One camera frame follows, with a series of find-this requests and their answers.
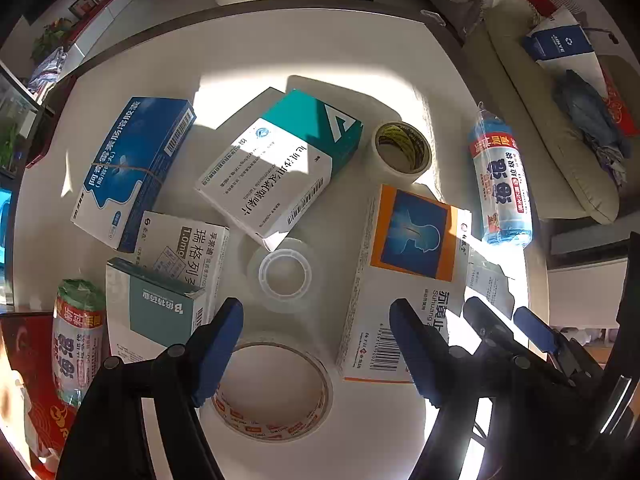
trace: orange medicine box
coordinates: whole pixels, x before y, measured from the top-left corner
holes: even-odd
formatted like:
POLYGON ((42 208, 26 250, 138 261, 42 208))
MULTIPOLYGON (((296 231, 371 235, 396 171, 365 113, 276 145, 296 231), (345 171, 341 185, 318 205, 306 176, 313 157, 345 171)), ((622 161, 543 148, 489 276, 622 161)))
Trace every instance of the orange medicine box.
POLYGON ((346 380, 411 383, 389 329, 389 307, 406 298, 445 340, 446 310, 464 303, 471 213, 382 185, 369 203, 337 365, 346 380))

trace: fish tank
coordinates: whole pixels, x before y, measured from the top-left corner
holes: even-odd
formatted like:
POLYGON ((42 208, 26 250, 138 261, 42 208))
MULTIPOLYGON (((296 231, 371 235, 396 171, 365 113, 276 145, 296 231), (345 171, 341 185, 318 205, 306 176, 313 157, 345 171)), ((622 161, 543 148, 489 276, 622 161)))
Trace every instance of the fish tank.
POLYGON ((39 106, 0 62, 0 172, 15 176, 39 106))

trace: plastic wrapper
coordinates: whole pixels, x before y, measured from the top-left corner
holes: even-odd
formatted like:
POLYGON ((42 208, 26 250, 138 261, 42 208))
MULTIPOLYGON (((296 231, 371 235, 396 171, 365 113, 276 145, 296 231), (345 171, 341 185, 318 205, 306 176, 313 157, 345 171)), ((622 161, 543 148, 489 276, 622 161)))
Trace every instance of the plastic wrapper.
POLYGON ((529 190, 511 128, 481 105, 469 150, 482 204, 482 240, 525 247, 533 236, 529 190))
POLYGON ((104 293, 85 280, 63 280, 53 314, 52 371, 58 397, 78 407, 102 361, 104 293))

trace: barcode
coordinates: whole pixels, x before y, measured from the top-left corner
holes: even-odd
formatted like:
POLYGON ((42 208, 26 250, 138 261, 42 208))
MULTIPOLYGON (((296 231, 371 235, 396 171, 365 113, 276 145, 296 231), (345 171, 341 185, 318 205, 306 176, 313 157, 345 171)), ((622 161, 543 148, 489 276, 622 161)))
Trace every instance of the barcode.
POLYGON ((300 211, 302 211, 305 208, 305 205, 307 205, 309 203, 309 201, 311 200, 313 195, 315 195, 316 192, 318 192, 318 189, 320 189, 322 187, 322 183, 323 182, 324 182, 324 178, 320 177, 316 181, 314 186, 311 188, 311 191, 309 191, 305 196, 302 197, 302 200, 300 201, 300 203, 291 212, 291 214, 289 215, 289 218, 287 218, 287 224, 288 225, 291 225, 291 222, 293 222, 296 219, 296 216, 298 216, 300 211))
POLYGON ((380 328, 369 368, 371 370, 393 372, 398 370, 399 361, 400 349, 393 333, 388 328, 380 328))
POLYGON ((180 122, 175 127, 175 130, 171 135, 169 142, 164 147, 164 152, 167 155, 172 156, 174 154, 175 149, 178 147, 178 143, 180 143, 180 140, 186 133, 187 127, 191 123, 192 119, 193 119, 193 114, 191 113, 191 110, 187 108, 187 111, 184 113, 184 115, 180 119, 180 122))

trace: packing tape roll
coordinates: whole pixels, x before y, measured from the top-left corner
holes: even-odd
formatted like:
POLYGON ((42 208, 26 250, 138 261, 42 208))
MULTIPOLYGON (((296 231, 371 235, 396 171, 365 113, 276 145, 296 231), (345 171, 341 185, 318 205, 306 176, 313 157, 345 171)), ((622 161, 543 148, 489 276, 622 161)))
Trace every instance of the packing tape roll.
POLYGON ((246 275, 256 299, 280 314, 292 314, 315 303, 322 287, 322 269, 314 252, 295 238, 284 238, 271 253, 258 248, 246 275))
POLYGON ((417 128, 401 121, 381 124, 371 136, 367 173, 380 184, 410 186, 431 165, 431 149, 417 128))
POLYGON ((307 436, 327 419, 333 400, 332 378, 320 359, 273 333, 239 341, 211 397, 229 428, 263 442, 307 436))

